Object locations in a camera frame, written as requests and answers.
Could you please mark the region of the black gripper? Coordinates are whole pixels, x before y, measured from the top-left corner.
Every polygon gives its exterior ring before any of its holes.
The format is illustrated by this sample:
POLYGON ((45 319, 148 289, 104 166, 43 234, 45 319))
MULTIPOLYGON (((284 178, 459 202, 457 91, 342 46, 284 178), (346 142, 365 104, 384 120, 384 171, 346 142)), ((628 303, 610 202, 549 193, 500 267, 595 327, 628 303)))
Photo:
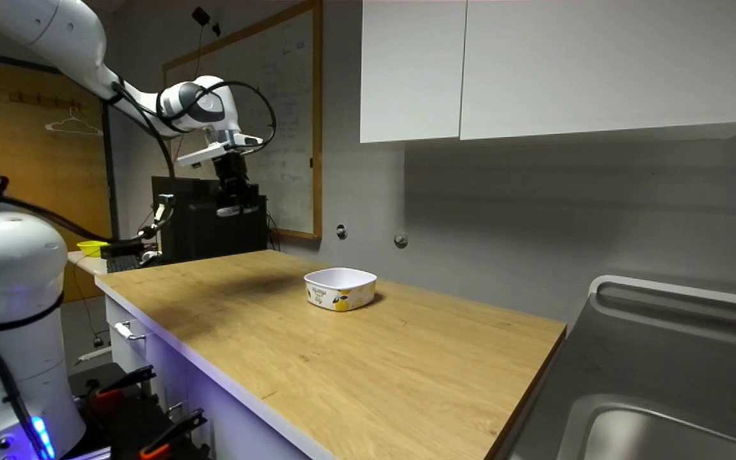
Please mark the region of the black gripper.
POLYGON ((247 181, 243 155, 219 155, 213 161, 218 174, 218 213, 237 217, 258 208, 258 187, 247 181))

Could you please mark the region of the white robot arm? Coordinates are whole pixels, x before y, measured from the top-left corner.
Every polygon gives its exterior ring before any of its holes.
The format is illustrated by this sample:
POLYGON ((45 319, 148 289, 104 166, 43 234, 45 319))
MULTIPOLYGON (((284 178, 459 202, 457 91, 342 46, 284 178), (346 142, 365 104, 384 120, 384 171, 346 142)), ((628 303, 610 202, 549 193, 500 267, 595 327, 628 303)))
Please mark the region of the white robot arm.
MULTIPOLYGON (((240 127, 236 84, 199 73, 159 91, 104 64, 104 27, 85 0, 0 0, 0 33, 144 124, 157 141, 203 132, 194 162, 226 166, 266 144, 240 127)), ((58 460, 88 431, 65 371, 65 238, 0 176, 0 454, 58 460)))

